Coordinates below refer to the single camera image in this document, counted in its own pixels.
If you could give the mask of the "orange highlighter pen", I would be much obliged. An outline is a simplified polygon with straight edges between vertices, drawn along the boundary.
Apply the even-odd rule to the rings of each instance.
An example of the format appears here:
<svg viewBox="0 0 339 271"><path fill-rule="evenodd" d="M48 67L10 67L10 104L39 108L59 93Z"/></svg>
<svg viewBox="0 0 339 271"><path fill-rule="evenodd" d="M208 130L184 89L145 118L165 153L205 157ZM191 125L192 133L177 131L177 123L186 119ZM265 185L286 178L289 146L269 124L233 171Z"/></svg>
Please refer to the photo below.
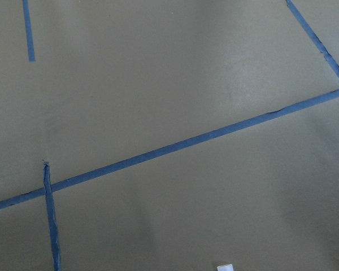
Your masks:
<svg viewBox="0 0 339 271"><path fill-rule="evenodd" d="M234 267L232 264L219 265L217 271L234 271Z"/></svg>

